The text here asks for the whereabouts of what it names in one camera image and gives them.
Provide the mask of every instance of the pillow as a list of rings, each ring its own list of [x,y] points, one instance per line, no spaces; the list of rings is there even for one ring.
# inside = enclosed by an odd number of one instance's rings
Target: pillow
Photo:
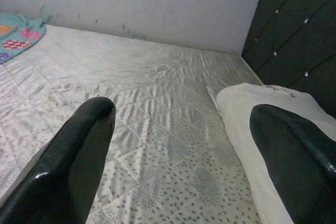
[[[250,182],[261,221],[264,224],[292,224],[295,219],[291,218],[281,200],[269,175],[266,158],[261,154],[251,132],[251,112],[259,104],[273,105],[308,119],[333,141],[336,141],[336,120],[326,114],[311,95],[279,86],[244,83],[228,87],[217,95],[220,114]]]

